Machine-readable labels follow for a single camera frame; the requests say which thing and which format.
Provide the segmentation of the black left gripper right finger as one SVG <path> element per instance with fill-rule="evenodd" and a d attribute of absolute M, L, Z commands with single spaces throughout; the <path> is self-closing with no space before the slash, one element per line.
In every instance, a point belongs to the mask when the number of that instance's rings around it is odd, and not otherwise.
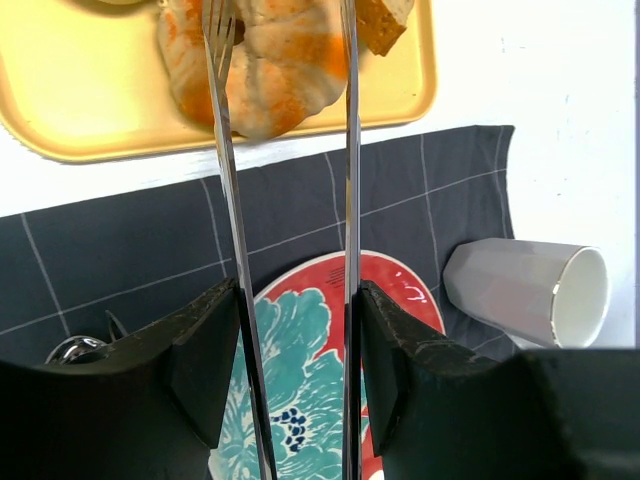
<path fill-rule="evenodd" d="M 635 479 L 639 354 L 527 350 L 497 362 L 368 281 L 363 368 L 388 479 Z"/>

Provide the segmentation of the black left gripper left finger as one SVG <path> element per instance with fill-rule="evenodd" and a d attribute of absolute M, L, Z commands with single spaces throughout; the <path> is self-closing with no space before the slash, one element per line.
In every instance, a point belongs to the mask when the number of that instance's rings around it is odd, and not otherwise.
<path fill-rule="evenodd" d="M 203 479 L 239 333 L 237 285 L 66 365 L 1 366 L 5 479 Z"/>

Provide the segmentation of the orange striped round bread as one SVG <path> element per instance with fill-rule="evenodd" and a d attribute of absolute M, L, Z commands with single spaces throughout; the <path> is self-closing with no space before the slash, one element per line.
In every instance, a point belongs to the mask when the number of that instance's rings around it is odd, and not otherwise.
<path fill-rule="evenodd" d="M 200 1 L 161 1 L 157 42 L 179 111 L 213 122 Z M 235 1 L 226 82 L 233 131 L 252 141 L 296 128 L 342 95 L 347 66 L 338 1 Z"/>

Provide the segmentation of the metal serving tongs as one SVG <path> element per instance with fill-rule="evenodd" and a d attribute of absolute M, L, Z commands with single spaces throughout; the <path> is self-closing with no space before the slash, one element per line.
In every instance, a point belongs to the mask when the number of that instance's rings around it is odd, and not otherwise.
<path fill-rule="evenodd" d="M 362 476 L 361 327 L 358 313 L 361 284 L 361 122 L 359 115 L 359 53 L 354 2 L 342 2 L 341 22 L 347 65 L 342 476 L 345 479 L 359 479 Z M 226 94 L 226 81 L 235 37 L 235 15 L 231 3 L 228 1 L 203 2 L 201 23 L 215 120 L 214 131 L 218 163 L 229 212 L 239 281 L 242 339 L 251 395 L 258 464 L 261 478 L 274 479 L 277 476 L 277 466 L 271 435 Z"/>

